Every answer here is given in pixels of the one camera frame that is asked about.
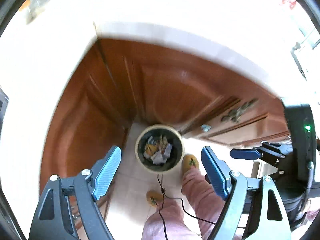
wire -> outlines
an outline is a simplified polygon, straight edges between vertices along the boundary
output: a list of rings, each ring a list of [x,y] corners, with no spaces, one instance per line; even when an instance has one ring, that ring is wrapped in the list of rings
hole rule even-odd
[[[164,205],[164,197],[169,198],[169,199],[179,199],[179,200],[181,200],[181,204],[182,204],[182,209],[183,209],[183,211],[184,211],[185,213],[187,213],[190,217],[196,218],[196,219],[198,219],[198,220],[201,220],[201,221],[204,221],[204,222],[213,224],[213,225],[216,224],[216,223],[213,223],[213,222],[211,222],[211,221],[208,221],[208,220],[205,220],[205,219],[202,219],[202,218],[199,218],[199,217],[195,217],[195,216],[189,214],[189,213],[184,209],[184,205],[183,205],[183,200],[182,200],[182,198],[179,198],[179,197],[168,197],[168,196],[165,194],[165,189],[162,187],[162,183],[161,183],[160,180],[159,180],[159,175],[157,176],[157,179],[158,179],[159,185],[160,185],[160,187],[161,187],[161,192],[162,192],[162,197],[163,197],[162,205],[161,205],[161,208],[158,210],[158,212],[159,212],[159,215],[160,215],[160,217],[161,217],[161,219],[162,219],[162,222],[163,222],[165,240],[168,240],[168,236],[167,236],[167,230],[166,230],[166,228],[165,228],[164,218],[163,218],[163,216],[162,216],[162,214],[161,214],[161,210],[163,209],[163,205]]]

person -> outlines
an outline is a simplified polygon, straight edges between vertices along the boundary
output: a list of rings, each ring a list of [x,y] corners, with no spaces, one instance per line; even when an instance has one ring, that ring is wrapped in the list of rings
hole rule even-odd
[[[199,162],[194,155],[184,156],[182,174],[181,192],[187,197],[196,213],[196,217],[216,223],[225,202],[201,175]],[[163,195],[152,190],[147,192],[146,197],[149,204],[155,207],[157,211],[146,221],[142,232],[142,240],[164,240],[164,225],[158,212],[162,207]],[[206,240],[214,227],[213,224],[198,220],[202,238],[192,232],[184,224],[184,212],[174,199],[165,199],[161,215],[165,221],[168,240]],[[236,233],[234,239],[241,239],[241,234]]]

yellow slipper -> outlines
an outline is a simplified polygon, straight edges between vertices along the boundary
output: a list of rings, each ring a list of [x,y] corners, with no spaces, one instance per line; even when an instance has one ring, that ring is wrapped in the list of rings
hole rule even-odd
[[[192,154],[187,154],[183,157],[182,160],[182,175],[184,175],[188,170],[190,170],[191,167],[196,167],[196,169],[199,169],[199,162],[196,156]]]
[[[148,203],[153,207],[157,207],[157,203],[159,205],[160,203],[163,202],[163,195],[154,190],[149,190],[146,194],[146,197],[147,197]]]

